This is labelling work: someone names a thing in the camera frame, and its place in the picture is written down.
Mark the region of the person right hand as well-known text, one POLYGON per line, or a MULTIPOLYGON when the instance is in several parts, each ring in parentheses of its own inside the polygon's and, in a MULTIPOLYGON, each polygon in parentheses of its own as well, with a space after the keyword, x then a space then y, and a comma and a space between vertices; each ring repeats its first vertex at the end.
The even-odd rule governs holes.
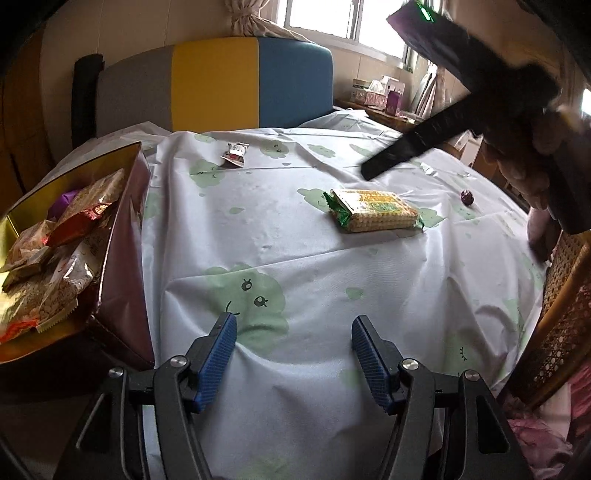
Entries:
POLYGON ((590 229, 590 125, 572 108, 548 109, 523 124, 484 133, 485 159, 536 210, 570 234, 590 229))

